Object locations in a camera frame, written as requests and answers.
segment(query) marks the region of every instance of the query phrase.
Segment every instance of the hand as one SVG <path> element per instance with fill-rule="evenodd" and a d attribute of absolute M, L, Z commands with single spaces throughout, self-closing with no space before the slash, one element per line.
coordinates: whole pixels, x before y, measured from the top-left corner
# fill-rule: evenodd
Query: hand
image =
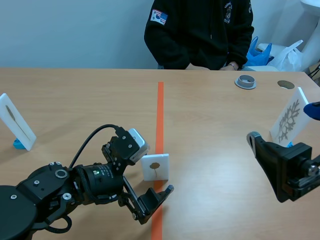
<path fill-rule="evenodd" d="M 235 61 L 232 61 L 230 62 L 231 64 L 235 65 L 236 69 L 238 70 L 239 69 L 239 66 L 238 64 L 235 62 Z M 222 67 L 220 68 L 221 71 L 236 71 L 234 66 L 232 65 L 228 65 L 228 66 L 225 66 L 225 67 Z"/>
<path fill-rule="evenodd" d="M 203 67 L 203 66 L 195 66 L 192 65 L 191 63 L 189 64 L 189 66 L 185 69 L 185 70 L 209 70 L 209 68 Z"/>

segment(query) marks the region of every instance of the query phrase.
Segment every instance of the white plastic bag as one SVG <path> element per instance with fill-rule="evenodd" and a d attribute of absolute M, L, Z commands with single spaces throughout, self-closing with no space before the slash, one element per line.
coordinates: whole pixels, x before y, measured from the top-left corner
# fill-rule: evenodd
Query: white plastic bag
<path fill-rule="evenodd" d="M 286 47 L 275 58 L 268 63 L 268 66 L 273 66 L 281 72 L 300 72 L 302 71 L 303 54 L 297 47 L 304 41 L 299 40 L 291 46 Z"/>

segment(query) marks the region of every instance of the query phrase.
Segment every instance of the white wall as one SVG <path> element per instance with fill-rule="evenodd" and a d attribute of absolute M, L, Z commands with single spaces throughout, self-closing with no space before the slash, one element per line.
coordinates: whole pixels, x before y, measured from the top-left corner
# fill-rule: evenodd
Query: white wall
<path fill-rule="evenodd" d="M 251 0 L 258 43 L 290 46 L 304 40 L 303 49 L 315 30 L 318 18 L 304 11 L 300 0 Z"/>
<path fill-rule="evenodd" d="M 307 41 L 316 27 L 300 0 L 251 1 L 260 42 Z M 0 66 L 155 68 L 144 42 L 152 2 L 0 0 Z"/>

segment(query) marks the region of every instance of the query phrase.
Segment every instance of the blue card stand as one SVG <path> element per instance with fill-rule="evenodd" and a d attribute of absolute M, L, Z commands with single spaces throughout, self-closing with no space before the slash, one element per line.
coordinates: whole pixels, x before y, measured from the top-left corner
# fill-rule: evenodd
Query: blue card stand
<path fill-rule="evenodd" d="M 14 140 L 13 142 L 13 146 L 16 148 L 16 149 L 26 149 L 22 143 L 20 142 L 20 140 L 17 138 L 16 140 Z"/>

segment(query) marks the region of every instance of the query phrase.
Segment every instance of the orange tape line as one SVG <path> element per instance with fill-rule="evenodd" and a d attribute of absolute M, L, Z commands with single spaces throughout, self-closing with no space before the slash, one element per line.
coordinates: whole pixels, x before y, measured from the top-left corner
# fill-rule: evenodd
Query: orange tape line
<path fill-rule="evenodd" d="M 156 106 L 155 154 L 164 153 L 164 83 L 158 82 L 158 100 Z M 163 191 L 163 181 L 154 182 L 156 192 Z M 162 240 L 162 205 L 155 211 L 151 219 L 151 240 Z"/>

